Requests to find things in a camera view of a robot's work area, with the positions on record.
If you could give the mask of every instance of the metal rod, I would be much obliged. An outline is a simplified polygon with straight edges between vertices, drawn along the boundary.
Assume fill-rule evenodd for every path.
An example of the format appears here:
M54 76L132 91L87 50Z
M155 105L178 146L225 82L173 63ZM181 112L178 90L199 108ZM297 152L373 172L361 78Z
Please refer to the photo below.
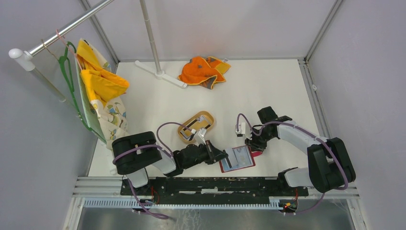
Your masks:
M91 5L88 0L79 0L79 2L82 5L84 10L87 11L91 8ZM109 38L107 37L105 31L103 30L103 27L99 22L99 19L97 19L97 16L93 15L92 17L90 17L90 22L93 25L93 27L96 29L96 33L99 36L99 38L103 41L104 46L106 47L107 51L110 54L110 57L112 58L112 60L114 62L114 65L117 65L120 62L120 60L119 60L115 50L113 49L113 46L110 43Z
M323 25L321 26L319 32L315 40L313 41L312 45L310 46L309 51L306 54L305 61L306 63L309 62L310 58L312 57L313 53L315 52L318 44L320 43L321 39L323 38L327 28L330 26L331 21L333 20L334 16L336 15L338 9L340 8L342 2L344 0L336 0L333 7L331 8L330 12L327 15L327 18L324 20Z
M149 43L151 44L152 56L154 56L155 67L157 69L157 74L162 74L161 65L159 64L157 47L155 46L154 36L152 35L151 22L149 21L147 6L145 5L145 0L140 0L142 14L144 15L145 26L147 27L147 33L149 38Z
M66 97L37 69L29 71L35 78L37 78L53 95L55 95L60 102L65 102L75 109L73 105L66 99Z
M67 32L71 31L73 28L75 28L76 26L78 26L79 24L84 22L86 19L90 18L92 15L97 13L99 10L103 9L105 6L110 4L112 1L114 1L114 0L102 0L102 1L100 1L99 3L94 5L92 8L90 8L88 11L84 12L81 16L75 18L74 20L72 20L71 22L69 22L68 24L66 24L62 28L60 28L58 30L59 34L60 35L65 35ZM35 48L28 51L28 53L30 53L31 56L35 56L39 52L41 52L42 50L45 49L44 45L49 46L58 39L59 38L55 33L55 34L49 36L48 38L44 39L44 43L40 43Z

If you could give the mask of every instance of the yellow towel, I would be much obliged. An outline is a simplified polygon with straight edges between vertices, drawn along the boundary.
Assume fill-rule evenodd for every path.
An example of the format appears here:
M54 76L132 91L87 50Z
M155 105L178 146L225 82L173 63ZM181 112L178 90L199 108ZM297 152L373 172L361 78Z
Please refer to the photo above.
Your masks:
M91 47L83 40L79 41L77 55L83 67L80 76L90 102L100 100L105 106L109 100L125 93L130 86L127 80L103 69Z
M182 69L179 80L188 85L201 85L213 89L214 84L225 82L223 74L231 66L216 57L194 57Z

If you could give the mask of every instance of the gray wall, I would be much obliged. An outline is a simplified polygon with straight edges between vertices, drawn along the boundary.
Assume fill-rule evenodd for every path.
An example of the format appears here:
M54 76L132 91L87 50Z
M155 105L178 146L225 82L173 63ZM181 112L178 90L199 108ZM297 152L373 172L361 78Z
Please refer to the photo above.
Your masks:
M347 0L310 61L371 229L405 229L406 1Z
M78 175L96 138L64 104L8 57L30 49L83 9L77 0L1 0L0 13L0 229L60 229ZM89 39L106 52L90 22L66 38ZM50 49L60 55L57 42ZM68 96L56 60L43 51L37 67Z
M146 0L159 57L186 60L194 56L304 57L333 3ZM152 59L138 0L114 1L98 18L120 59Z

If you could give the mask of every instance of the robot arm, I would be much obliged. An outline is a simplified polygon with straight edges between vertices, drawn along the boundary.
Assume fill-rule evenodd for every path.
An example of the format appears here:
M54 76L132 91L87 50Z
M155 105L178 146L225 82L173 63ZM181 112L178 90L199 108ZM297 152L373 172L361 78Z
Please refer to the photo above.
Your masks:
M262 124L277 121L279 124L269 124L259 130L250 127L245 122L238 124L237 136L245 137L245 143L252 151L264 151L267 141L272 138L283 139L307 155L308 168L288 169L278 174L278 180L288 187L314 187L325 193L344 184L344 179L335 162L328 160L331 155L320 143L323 141L330 147L338 163L344 170L348 182L355 180L355 171L345 148L344 142L339 138L328 139L311 133L301 127L287 116L278 117L271 107L258 111Z
M199 129L194 135L199 145L190 144L184 149L174 151L173 157L157 145L153 132L119 138L112 144L115 157L113 163L117 167L118 174L127 175L133 186L137 188L148 183L145 170L148 165L152 164L165 176L173 177L202 162L214 164L228 157L227 153L204 139L205 133L206 129Z

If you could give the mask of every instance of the white pole stand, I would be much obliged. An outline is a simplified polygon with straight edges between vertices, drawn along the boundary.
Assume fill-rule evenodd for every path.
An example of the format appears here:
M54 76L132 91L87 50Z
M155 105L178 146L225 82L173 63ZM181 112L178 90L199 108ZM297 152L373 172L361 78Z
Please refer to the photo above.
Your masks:
M158 73L158 72L156 72L156 70L154 68L149 67L149 66L147 66L146 64L144 64L144 63L142 63L140 61L135 61L135 65L140 67L141 69L151 73L151 74L154 74L155 77L157 79L159 79L159 80L164 79L167 82L170 82L170 83L172 83L172 84L174 84L174 85L176 85L176 86L178 86L178 87L180 87L182 89L185 89L188 86L188 84L186 84L186 83L184 83L184 82L182 82L182 81L180 81L180 80L178 80L176 78L173 78L173 77L169 76L163 70L161 70L161 72Z

